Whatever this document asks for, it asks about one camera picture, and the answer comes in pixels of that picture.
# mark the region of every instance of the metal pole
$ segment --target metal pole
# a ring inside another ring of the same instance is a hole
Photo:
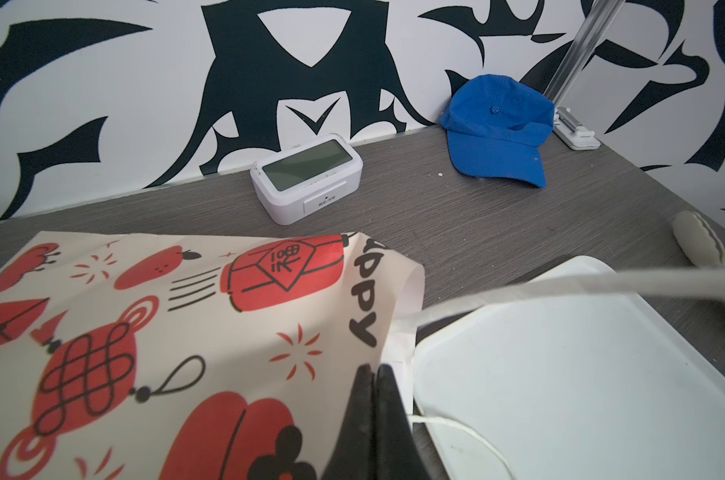
[[[594,53],[594,49],[602,41],[623,3],[624,0],[597,0],[589,16],[584,20],[573,44],[570,45],[565,58],[543,92],[558,107],[570,85],[575,82],[576,76]]]

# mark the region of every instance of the white tray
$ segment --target white tray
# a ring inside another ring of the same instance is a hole
[[[611,271],[579,256],[538,278]],[[423,415],[473,427],[521,480],[725,479],[725,378],[639,295],[484,307],[418,344],[414,384]],[[427,427],[452,480],[508,478]]]

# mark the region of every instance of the blue baseball cap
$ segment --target blue baseball cap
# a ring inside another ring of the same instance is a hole
[[[503,75],[482,75],[461,87],[440,123],[456,170],[547,186],[538,147],[554,127],[554,104]]]

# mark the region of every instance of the printed fabric bag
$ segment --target printed fabric bag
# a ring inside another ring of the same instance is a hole
[[[41,232],[0,271],[0,479],[319,478],[423,294],[363,234]]]

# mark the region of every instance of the red firecracker print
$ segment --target red firecracker print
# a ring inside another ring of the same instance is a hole
[[[5,292],[21,281],[25,274],[43,270],[42,265],[54,264],[56,260],[48,260],[48,257],[59,255],[60,252],[54,253],[57,248],[58,244],[40,244],[32,246],[29,250],[23,252],[16,260],[13,260],[13,263],[0,272],[0,292]]]
[[[296,462],[301,444],[280,400],[248,405],[234,392],[216,393],[186,419],[160,480],[316,480],[310,464]]]
[[[0,458],[1,480],[37,475],[53,455],[56,437],[110,412],[134,391],[134,334],[152,320],[158,305],[156,296],[144,297],[129,306],[117,322],[80,335],[54,351],[34,397],[30,427],[13,438]],[[24,473],[12,475],[8,470],[12,456],[16,462],[34,464]]]
[[[240,312],[319,292],[341,278],[347,244],[346,236],[328,235],[257,246],[224,267],[221,291]]]
[[[47,322],[40,325],[39,328],[32,330],[29,335],[42,346],[49,346],[53,344],[53,335],[56,333],[58,324],[61,322],[61,319],[64,318],[64,315],[67,314],[67,312],[69,312],[69,310],[65,310],[54,316]],[[53,353],[57,348],[60,347],[60,341],[57,342],[57,344],[53,344],[53,348],[50,349],[50,353]]]
[[[182,260],[194,260],[200,257],[201,255],[196,252],[184,251],[184,248],[179,245],[165,248],[161,252],[147,256],[123,272],[114,282],[114,288],[126,290],[149,280],[160,278],[178,268]]]
[[[21,336],[42,315],[50,299],[0,303],[0,345]]]
[[[290,335],[288,335],[287,333],[280,332],[277,334],[277,336],[282,338],[284,341],[288,342],[288,344],[290,346],[293,346],[293,340],[290,338]],[[296,340],[296,347],[302,346],[301,341],[303,341],[303,338],[304,338],[304,331],[301,328],[301,325],[299,324],[299,336]],[[304,347],[312,346],[312,345],[314,345],[314,343],[317,340],[319,340],[319,333],[317,335],[314,335],[311,339],[307,340],[306,343],[303,344],[303,346]],[[300,355],[302,353],[306,354],[306,355],[310,355],[310,356],[316,356],[316,355],[321,355],[322,351],[321,350],[309,350],[307,352],[298,351],[296,354],[299,357],[299,359],[301,358]],[[291,357],[291,353],[282,353],[276,357],[271,358],[270,362],[279,362],[280,360],[285,360],[290,357]],[[298,364],[296,362],[300,362],[301,360],[297,360],[296,358],[293,358],[293,360],[294,360],[293,368],[290,370],[290,373],[288,374],[287,378],[285,378],[285,380],[290,380],[291,378],[293,378],[293,376],[296,375],[296,370],[298,369]],[[309,373],[312,376],[312,381],[314,382],[314,379],[317,377],[314,367],[312,366],[311,363],[306,362],[306,361],[304,361],[304,366],[306,367],[307,370],[309,370]]]

